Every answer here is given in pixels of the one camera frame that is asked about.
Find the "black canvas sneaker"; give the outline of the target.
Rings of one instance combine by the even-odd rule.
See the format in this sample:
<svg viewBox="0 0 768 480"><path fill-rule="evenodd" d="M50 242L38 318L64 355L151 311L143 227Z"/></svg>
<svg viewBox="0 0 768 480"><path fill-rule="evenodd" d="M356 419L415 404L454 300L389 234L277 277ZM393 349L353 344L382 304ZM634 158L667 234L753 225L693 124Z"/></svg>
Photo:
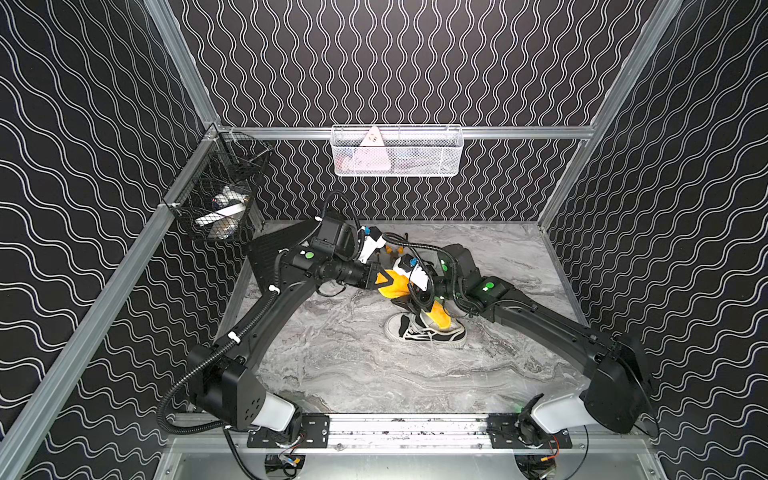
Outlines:
<svg viewBox="0 0 768 480"><path fill-rule="evenodd" d="M387 338L409 344L432 344L460 348L466 344L466 328L460 322L441 329L425 315L397 313L388 318L384 325Z"/></svg>

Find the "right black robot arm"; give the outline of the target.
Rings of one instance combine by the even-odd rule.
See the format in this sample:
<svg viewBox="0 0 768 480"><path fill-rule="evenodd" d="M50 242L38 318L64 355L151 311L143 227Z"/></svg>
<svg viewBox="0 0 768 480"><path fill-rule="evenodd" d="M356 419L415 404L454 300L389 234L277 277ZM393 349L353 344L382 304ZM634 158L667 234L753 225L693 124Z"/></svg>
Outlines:
<svg viewBox="0 0 768 480"><path fill-rule="evenodd" d="M652 382L638 339L613 338L543 306L509 281L482 275L471 252L460 244L437 247L391 232L384 238L414 254L436 254L436 262L424 268L433 297L448 301L462 314L533 339L586 378L582 388L555 396L538 394L523 407L517 417L523 443L539 444L545 435L589 425L627 434L651 411Z"/></svg>

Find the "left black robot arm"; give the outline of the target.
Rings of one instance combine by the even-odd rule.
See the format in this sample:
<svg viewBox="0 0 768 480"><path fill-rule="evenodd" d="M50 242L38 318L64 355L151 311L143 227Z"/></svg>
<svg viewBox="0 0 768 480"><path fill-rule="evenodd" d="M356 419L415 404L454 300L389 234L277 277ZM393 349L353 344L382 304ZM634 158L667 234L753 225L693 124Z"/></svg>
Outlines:
<svg viewBox="0 0 768 480"><path fill-rule="evenodd" d="M314 219L256 237L247 260L260 298L213 345L190 351L186 373L157 407L159 428L171 435L261 428L295 439L297 406L269 392L255 370L288 320L323 284L363 290L392 285L374 258L384 245L380 229L347 221L328 203Z"/></svg>

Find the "orange insole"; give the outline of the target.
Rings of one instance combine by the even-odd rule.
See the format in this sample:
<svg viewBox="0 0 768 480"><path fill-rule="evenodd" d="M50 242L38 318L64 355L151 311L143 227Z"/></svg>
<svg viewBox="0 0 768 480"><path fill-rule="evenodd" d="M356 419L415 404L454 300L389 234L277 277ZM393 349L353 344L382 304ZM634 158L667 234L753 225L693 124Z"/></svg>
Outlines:
<svg viewBox="0 0 768 480"><path fill-rule="evenodd" d="M405 298L417 306L416 300L426 303L425 293L417 286L413 286L407 275L402 275L393 269L386 269L386 273L393 278L390 286L381 287L378 292L388 299ZM430 327L436 327L438 331L447 332L452 326L452 318L445 311L442 304L434 300L429 311L425 312Z"/></svg>

